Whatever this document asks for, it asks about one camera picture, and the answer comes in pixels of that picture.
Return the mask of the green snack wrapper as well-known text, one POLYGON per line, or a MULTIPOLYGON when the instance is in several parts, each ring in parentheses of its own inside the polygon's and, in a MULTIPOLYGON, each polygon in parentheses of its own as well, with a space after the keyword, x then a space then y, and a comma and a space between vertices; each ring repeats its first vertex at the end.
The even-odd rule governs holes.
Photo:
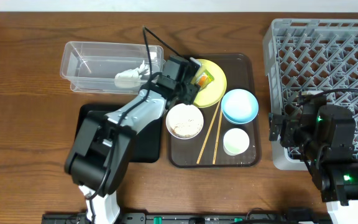
POLYGON ((204 70, 195 77, 195 84, 197 84, 201 90, 206 88, 213 81, 214 77, 208 70, 204 70))

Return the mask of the yellow plate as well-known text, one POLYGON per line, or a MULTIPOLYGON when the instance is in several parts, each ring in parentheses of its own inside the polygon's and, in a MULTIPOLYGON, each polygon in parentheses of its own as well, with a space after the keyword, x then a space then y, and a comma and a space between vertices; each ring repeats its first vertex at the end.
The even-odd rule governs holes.
POLYGON ((206 59, 197 59, 202 63, 201 72, 208 70, 214 77, 214 81, 211 82, 206 88, 198 90, 193 105, 198 108, 206 108, 216 104, 225 94, 227 88, 227 79, 222 68, 206 59))

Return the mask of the white bowl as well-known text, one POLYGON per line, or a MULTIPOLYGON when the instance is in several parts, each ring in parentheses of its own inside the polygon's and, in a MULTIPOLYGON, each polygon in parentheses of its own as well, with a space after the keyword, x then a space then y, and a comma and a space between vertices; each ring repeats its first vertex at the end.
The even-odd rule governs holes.
POLYGON ((200 122, 204 125, 204 118, 203 114, 200 109, 198 109, 194 105, 185 105, 184 103, 175 105, 168 113, 166 117, 166 127, 168 129, 168 132, 176 137, 171 130, 171 125, 178 122, 178 121, 188 121, 190 119, 193 119, 197 122, 200 122))

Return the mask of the light blue bowl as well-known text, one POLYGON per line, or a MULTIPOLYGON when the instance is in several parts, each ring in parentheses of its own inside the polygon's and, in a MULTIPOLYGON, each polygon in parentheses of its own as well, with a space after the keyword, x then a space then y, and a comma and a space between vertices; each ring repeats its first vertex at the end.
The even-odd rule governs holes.
POLYGON ((223 116, 232 124, 247 124, 253 121, 259 112, 256 97, 244 89, 227 92, 221 102, 223 116))

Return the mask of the white cup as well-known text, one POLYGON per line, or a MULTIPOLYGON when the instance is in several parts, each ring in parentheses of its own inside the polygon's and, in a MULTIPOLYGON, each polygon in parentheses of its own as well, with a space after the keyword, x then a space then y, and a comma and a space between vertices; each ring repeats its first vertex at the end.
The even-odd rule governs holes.
POLYGON ((243 129, 232 128, 223 136, 223 149, 229 156, 236 156, 246 152, 249 145, 249 135, 243 129))

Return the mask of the white tissue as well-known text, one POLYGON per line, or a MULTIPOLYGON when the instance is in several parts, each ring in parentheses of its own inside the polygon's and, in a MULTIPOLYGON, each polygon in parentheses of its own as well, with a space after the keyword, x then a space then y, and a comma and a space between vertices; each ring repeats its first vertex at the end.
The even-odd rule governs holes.
POLYGON ((143 60, 142 64, 133 69, 128 69, 115 76, 114 84, 118 88, 135 88, 140 86, 142 78, 150 75, 150 65, 143 60))

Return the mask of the wooden chopstick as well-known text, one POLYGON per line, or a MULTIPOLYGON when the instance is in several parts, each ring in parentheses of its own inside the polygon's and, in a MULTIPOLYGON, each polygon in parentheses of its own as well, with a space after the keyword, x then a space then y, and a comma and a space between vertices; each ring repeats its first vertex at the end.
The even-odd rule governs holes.
POLYGON ((220 107, 220 103, 221 103, 221 100, 218 101, 218 104, 217 104, 216 109, 215 109, 215 111, 214 111, 213 117, 212 117, 211 122, 210 122, 210 124, 209 124, 209 127, 208 127, 208 130, 207 130, 206 136, 205 136, 205 138, 204 138, 203 145, 202 145, 202 147, 201 147, 201 150, 200 150, 198 159, 197 159, 197 161, 196 161, 196 164, 199 164, 199 163, 200 163, 201 158, 202 158, 202 156, 203 156, 204 149, 205 149, 205 147, 206 147, 206 143, 208 142, 209 135, 210 135, 210 132, 211 132, 212 127, 213 127, 213 124, 214 124, 214 120, 216 119, 216 115, 217 115, 218 109, 219 109, 219 107, 220 107))
POLYGON ((222 117, 223 117, 223 111, 221 108, 219 111, 218 128, 217 128, 216 140, 215 140, 215 145, 214 145, 213 165, 216 164, 216 158, 217 158, 218 146, 219 146, 219 136, 220 136, 220 132, 221 132, 222 117))

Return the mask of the rice food scraps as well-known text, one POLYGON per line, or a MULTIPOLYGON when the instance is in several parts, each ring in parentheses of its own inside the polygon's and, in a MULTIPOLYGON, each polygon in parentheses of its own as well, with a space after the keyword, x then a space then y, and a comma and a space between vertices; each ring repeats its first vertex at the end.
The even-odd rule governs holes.
POLYGON ((172 133, 181 139, 189 139, 196 136, 202 129, 203 124, 193 119, 178 121, 171 125, 172 133))

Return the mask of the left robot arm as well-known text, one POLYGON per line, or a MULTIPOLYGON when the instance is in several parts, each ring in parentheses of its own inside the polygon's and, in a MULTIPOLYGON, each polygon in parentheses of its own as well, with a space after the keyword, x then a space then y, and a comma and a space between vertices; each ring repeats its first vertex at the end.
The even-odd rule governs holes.
POLYGON ((200 86, 197 59, 172 55, 161 72, 151 73, 138 95, 122 108, 83 120, 65 161, 85 196, 89 223, 115 223, 120 214, 116 191, 121 184, 138 134, 160 119, 176 102, 193 104, 200 86))

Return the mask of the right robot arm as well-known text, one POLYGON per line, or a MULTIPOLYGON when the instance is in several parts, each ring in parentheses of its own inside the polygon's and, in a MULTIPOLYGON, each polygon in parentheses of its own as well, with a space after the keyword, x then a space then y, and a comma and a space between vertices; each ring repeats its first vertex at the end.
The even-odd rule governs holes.
POLYGON ((358 223, 358 160, 353 157, 356 122, 336 105, 308 104, 301 117, 270 113, 270 141, 299 147, 333 223, 358 223))

